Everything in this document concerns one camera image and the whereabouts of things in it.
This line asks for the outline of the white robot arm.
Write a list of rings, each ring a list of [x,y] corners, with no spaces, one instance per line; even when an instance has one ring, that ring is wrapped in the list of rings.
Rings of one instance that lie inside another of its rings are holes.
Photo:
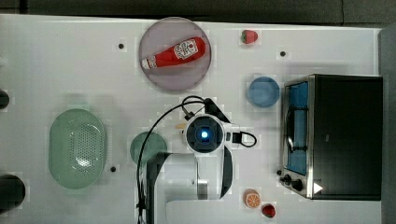
[[[232,150],[240,127],[201,114],[182,131],[187,153],[161,152],[145,171],[147,224],[167,224],[166,205],[173,201],[219,200],[233,183]]]

